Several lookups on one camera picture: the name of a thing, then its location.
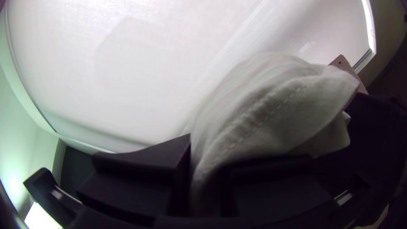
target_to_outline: light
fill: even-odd
[[[31,206],[24,222],[29,229],[62,229],[38,203]]]
[[[366,28],[368,30],[369,48],[372,50],[373,53],[376,53],[376,38],[375,38],[376,35],[375,35],[375,31],[374,31],[372,9],[371,9],[369,0],[362,0],[362,4],[363,4],[363,9],[365,11]]]

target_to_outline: pink object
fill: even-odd
[[[329,65],[335,66],[341,70],[348,72],[349,74],[353,75],[357,80],[359,80],[360,85],[359,89],[357,90],[363,94],[369,94],[366,90],[365,86],[363,85],[362,81],[360,80],[359,76],[357,76],[356,72],[353,70],[351,65],[349,64],[348,60],[343,56],[339,55],[335,60],[333,60]]]

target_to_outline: towel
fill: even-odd
[[[265,156],[318,157],[349,145],[343,112],[359,86],[334,66],[267,53],[234,67],[201,103],[191,133],[191,204],[209,216],[216,173],[227,164]]]

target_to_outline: black cloth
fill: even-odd
[[[391,202],[400,181],[407,152],[407,115],[395,97],[361,93],[345,111],[351,116],[350,145],[318,158],[313,170],[333,196],[343,192],[357,172],[377,182],[379,191],[374,201],[353,226],[371,225]]]

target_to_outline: white towel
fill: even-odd
[[[208,182],[220,167],[262,156],[310,154],[346,147],[343,112],[359,86],[334,66],[284,54],[262,54],[238,64],[191,117],[191,202],[207,215]]]

